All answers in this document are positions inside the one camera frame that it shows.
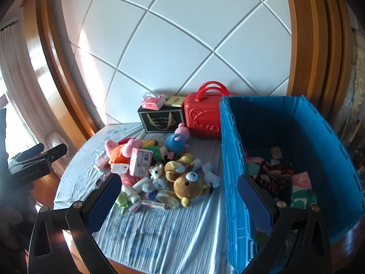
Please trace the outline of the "blue plastic storage crate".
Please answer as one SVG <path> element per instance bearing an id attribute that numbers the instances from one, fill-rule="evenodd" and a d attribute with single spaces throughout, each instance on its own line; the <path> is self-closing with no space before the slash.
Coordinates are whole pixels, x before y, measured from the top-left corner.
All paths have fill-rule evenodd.
<path id="1" fill-rule="evenodd" d="M 247 161 L 264 161 L 280 152 L 281 164 L 294 173 L 307 172 L 325 221 L 330 246 L 364 216 L 364 193 L 350 155 L 331 125 L 305 97 L 224 97 L 220 102 L 224 200 L 228 260 L 244 273 L 267 235 L 257 228 L 238 190 L 249 174 Z M 276 201 L 294 208 L 291 188 L 270 192 L 272 182 L 256 184 Z"/>

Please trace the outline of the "brown bear plush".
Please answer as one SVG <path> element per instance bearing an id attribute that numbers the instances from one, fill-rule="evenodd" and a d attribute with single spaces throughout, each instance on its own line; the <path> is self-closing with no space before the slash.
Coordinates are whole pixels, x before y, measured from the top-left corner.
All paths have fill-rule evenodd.
<path id="1" fill-rule="evenodd" d="M 183 207 L 189 207 L 194 199 L 209 193 L 208 186 L 198 173 L 201 166 L 199 159 L 189 161 L 186 155 L 177 161 L 169 161 L 164 166 L 165 177 L 173 183 L 174 193 Z"/>

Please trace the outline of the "green plush toy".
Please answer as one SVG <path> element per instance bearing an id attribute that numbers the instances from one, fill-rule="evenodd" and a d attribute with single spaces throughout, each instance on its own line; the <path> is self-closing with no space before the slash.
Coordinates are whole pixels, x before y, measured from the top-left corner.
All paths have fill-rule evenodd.
<path id="1" fill-rule="evenodd" d="M 155 161 L 162 160 L 162 154 L 159 148 L 158 141 L 156 140 L 142 140 L 142 149 L 153 152 L 153 159 Z"/>

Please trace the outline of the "red hard-shell handbag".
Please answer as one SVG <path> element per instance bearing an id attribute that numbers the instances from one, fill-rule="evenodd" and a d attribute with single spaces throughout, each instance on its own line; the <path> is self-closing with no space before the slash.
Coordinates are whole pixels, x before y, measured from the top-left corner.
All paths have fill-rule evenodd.
<path id="1" fill-rule="evenodd" d="M 223 97 L 230 96 L 237 96 L 237 93 L 230 92 L 220 82 L 210 81 L 186 97 L 184 100 L 186 126 L 193 137 L 220 139 L 219 104 Z"/>

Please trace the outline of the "pink white medicine box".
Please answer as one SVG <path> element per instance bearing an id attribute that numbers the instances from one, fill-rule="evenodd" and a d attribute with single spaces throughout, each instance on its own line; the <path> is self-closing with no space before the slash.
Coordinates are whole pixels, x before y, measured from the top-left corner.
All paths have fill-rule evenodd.
<path id="1" fill-rule="evenodd" d="M 148 177 L 154 153 L 150 150 L 133 148 L 129 164 L 131 176 Z"/>

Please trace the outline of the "black gift box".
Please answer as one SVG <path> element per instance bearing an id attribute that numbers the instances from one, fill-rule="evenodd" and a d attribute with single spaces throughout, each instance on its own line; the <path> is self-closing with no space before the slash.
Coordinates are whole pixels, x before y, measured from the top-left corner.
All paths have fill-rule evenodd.
<path id="1" fill-rule="evenodd" d="M 183 109 L 179 107 L 163 106 L 158 111 L 140 107 L 137 112 L 146 133 L 173 133 L 185 122 Z"/>

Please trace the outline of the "pink tissue pack on box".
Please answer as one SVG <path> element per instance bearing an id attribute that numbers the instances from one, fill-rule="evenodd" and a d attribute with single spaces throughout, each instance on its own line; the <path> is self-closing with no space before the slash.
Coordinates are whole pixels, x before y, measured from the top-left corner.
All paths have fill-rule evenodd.
<path id="1" fill-rule="evenodd" d="M 145 92 L 142 97 L 141 107 L 146 110 L 158 111 L 166 102 L 164 95 L 157 93 Z"/>

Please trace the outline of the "pink pig plush orange dress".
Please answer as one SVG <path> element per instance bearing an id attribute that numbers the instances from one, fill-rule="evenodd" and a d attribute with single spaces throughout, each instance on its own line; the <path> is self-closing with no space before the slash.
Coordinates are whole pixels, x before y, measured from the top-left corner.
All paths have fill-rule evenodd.
<path id="1" fill-rule="evenodd" d="M 125 144 L 118 144 L 113 140 L 107 140 L 104 143 L 106 153 L 109 157 L 109 164 L 113 173 L 121 177 L 122 184 L 133 186 L 139 177 L 130 175 L 129 164 L 134 148 L 141 148 L 140 139 L 129 139 Z"/>

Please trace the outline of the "long ointment box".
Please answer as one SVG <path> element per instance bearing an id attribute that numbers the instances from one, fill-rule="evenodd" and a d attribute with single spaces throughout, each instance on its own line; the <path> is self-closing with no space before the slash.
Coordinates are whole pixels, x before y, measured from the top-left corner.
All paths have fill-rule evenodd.
<path id="1" fill-rule="evenodd" d="M 146 207 L 149 208 L 155 208 L 155 209 L 160 209 L 160 210 L 167 210 L 169 209 L 169 207 L 164 204 L 164 203 L 160 203 L 160 202 L 155 202 L 155 201 L 151 201 L 151 200 L 143 200 L 142 204 Z"/>

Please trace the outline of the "beige curtain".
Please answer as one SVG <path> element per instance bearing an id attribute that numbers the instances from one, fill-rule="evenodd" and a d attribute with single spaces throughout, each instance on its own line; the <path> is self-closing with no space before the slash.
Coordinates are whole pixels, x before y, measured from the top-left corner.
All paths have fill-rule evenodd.
<path id="1" fill-rule="evenodd" d="M 20 22 L 1 29 L 1 72 L 10 102 L 34 144 L 45 144 L 36 121 L 37 109 L 33 85 L 29 81 L 30 61 L 20 34 Z"/>

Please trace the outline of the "cream bear grey fur plush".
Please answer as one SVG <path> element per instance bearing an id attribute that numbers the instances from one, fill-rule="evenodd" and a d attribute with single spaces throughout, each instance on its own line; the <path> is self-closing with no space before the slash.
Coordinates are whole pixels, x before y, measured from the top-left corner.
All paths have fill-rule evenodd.
<path id="1" fill-rule="evenodd" d="M 149 168 L 151 182 L 145 183 L 142 186 L 143 192 L 154 192 L 157 190 L 168 189 L 168 180 L 164 175 L 164 165 L 158 163 Z"/>

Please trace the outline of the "small gold box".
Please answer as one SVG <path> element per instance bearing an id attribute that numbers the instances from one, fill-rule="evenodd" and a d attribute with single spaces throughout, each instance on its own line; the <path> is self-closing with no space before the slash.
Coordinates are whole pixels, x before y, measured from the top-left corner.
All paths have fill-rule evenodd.
<path id="1" fill-rule="evenodd" d="M 164 103 L 165 106 L 181 108 L 184 105 L 185 96 L 172 96 Z"/>

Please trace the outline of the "white rabbit plush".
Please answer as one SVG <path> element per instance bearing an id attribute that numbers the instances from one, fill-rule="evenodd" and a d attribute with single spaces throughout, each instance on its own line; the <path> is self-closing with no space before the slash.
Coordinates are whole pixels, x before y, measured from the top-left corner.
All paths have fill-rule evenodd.
<path id="1" fill-rule="evenodd" d="M 207 162 L 201 167 L 203 172 L 203 192 L 205 194 L 211 194 L 214 189 L 218 188 L 221 183 L 221 179 L 214 173 L 214 166 L 211 162 Z"/>

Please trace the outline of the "green round monster plush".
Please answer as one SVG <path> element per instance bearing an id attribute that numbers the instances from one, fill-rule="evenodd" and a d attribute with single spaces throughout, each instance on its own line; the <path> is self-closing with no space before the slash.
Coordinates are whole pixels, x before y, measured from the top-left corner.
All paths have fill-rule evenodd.
<path id="1" fill-rule="evenodd" d="M 124 213 L 125 209 L 129 206 L 127 195 L 124 192 L 120 192 L 115 203 L 121 209 L 121 213 Z"/>

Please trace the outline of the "blue dress pig plush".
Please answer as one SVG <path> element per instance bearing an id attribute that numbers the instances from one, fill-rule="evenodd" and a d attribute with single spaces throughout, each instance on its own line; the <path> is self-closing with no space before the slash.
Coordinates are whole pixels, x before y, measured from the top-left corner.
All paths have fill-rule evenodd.
<path id="1" fill-rule="evenodd" d="M 188 149 L 187 141 L 189 139 L 190 131 L 182 122 L 178 125 L 175 132 L 164 141 L 168 158 L 172 160 L 175 156 L 182 155 Z"/>

